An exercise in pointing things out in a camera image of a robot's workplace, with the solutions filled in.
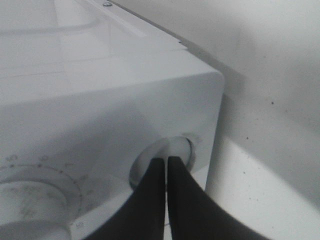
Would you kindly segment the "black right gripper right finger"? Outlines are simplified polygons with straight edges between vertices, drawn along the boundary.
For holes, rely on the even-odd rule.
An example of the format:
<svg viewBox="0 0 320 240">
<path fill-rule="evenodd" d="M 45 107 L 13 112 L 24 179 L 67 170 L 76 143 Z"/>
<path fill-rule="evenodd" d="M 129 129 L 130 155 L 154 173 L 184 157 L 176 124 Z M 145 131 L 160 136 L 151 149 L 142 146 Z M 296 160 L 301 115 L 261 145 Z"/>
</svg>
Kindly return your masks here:
<svg viewBox="0 0 320 240">
<path fill-rule="evenodd" d="M 170 156 L 167 162 L 167 198 L 174 240 L 267 239 L 216 204 L 177 156 Z"/>
</svg>

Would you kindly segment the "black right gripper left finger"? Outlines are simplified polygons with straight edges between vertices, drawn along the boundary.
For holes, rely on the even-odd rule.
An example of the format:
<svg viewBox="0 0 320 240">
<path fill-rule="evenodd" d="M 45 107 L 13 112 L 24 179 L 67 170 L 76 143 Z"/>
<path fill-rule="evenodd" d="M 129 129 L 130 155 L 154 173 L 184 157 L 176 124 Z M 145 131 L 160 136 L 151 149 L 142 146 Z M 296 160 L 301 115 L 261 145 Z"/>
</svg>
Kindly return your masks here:
<svg viewBox="0 0 320 240">
<path fill-rule="evenodd" d="M 166 211 L 165 162 L 153 158 L 134 192 L 87 240 L 162 240 Z"/>
</svg>

